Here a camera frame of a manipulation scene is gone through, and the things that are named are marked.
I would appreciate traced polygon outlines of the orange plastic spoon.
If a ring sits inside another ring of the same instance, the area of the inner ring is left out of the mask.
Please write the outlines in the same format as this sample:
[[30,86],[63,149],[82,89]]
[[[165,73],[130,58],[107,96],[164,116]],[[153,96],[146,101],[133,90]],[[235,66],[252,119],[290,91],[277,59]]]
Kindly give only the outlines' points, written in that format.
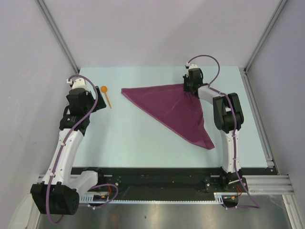
[[107,94],[107,92],[108,92],[107,86],[104,86],[104,85],[103,85],[103,86],[101,87],[101,92],[104,93],[104,95],[105,95],[105,97],[106,97],[106,100],[107,100],[107,103],[108,103],[108,105],[109,105],[109,108],[112,109],[112,105],[111,105],[111,102],[110,102],[109,97],[108,97],[108,94]]

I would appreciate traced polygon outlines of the purple cloth napkin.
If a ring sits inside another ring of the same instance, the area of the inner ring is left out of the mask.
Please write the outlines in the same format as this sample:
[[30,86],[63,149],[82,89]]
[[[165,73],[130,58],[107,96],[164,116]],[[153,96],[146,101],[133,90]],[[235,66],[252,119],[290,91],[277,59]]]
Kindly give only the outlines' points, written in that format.
[[187,142],[215,148],[204,127],[200,99],[183,90],[183,84],[122,88],[121,94],[138,108]]

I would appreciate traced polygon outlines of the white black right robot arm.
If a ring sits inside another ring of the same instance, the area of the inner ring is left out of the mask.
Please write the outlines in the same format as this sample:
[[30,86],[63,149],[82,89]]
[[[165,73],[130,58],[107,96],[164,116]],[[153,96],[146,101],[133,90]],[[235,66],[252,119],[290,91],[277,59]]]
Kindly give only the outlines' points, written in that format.
[[241,192],[245,189],[238,156],[238,136],[244,123],[239,97],[226,94],[203,82],[203,72],[196,64],[186,65],[183,89],[213,106],[213,119],[221,133],[223,160],[220,169],[220,187],[224,191]]

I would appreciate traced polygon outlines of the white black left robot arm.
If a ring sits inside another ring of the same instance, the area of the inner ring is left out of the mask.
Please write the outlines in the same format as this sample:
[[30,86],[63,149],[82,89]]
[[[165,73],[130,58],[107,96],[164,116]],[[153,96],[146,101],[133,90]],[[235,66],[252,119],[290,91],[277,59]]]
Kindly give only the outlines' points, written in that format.
[[90,124],[88,112],[106,108],[99,87],[94,90],[96,95],[84,85],[73,87],[66,96],[69,104],[60,121],[53,159],[42,181],[30,189],[41,214],[73,215],[87,191],[91,188],[99,191],[105,186],[105,178],[94,170],[84,170],[75,180],[70,179],[77,150]]

